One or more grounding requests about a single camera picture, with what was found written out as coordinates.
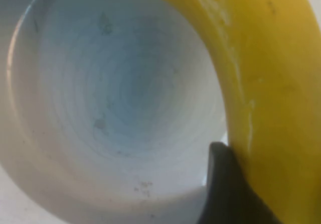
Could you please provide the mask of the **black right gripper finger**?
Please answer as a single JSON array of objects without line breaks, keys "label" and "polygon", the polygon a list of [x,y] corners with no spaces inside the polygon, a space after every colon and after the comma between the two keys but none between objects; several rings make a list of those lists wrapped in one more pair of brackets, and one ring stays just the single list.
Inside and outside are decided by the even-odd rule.
[{"label": "black right gripper finger", "polygon": [[232,149],[209,146],[206,204],[198,223],[277,223],[277,217],[246,181]]}]

